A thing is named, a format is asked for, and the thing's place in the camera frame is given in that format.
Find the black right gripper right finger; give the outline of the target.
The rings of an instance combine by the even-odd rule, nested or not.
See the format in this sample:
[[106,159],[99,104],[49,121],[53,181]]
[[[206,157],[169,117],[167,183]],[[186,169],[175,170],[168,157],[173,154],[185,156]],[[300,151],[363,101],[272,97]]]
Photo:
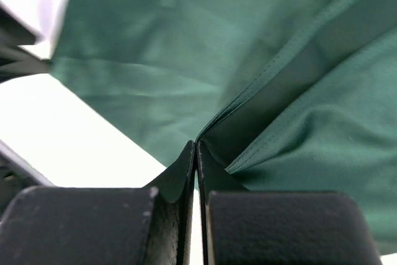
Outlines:
[[380,264],[357,204],[338,192],[253,192],[197,144],[205,264]]

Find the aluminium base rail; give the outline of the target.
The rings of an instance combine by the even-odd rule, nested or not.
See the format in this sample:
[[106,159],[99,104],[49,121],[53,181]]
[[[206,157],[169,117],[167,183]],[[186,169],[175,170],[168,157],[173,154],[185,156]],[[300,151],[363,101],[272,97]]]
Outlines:
[[54,186],[43,174],[1,141],[1,215],[11,200],[31,186]]

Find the green cloth napkin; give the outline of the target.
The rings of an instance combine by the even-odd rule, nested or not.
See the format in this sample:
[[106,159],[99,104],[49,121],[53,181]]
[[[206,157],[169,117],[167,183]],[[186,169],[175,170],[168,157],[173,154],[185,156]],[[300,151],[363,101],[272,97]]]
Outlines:
[[52,75],[164,165],[350,195],[396,251],[396,0],[69,0]]

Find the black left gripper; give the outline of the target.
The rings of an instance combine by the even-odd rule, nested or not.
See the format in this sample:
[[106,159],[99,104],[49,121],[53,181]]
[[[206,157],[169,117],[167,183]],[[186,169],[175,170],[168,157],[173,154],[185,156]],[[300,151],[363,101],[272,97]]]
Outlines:
[[1,81],[45,74],[50,61],[24,50],[23,45],[34,45],[37,36],[20,23],[1,4]]

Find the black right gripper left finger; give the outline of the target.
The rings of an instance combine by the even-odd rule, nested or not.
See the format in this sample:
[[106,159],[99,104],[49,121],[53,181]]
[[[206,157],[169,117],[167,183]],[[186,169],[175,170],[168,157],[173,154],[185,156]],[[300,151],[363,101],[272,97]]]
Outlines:
[[1,215],[2,264],[187,264],[195,144],[141,188],[31,186]]

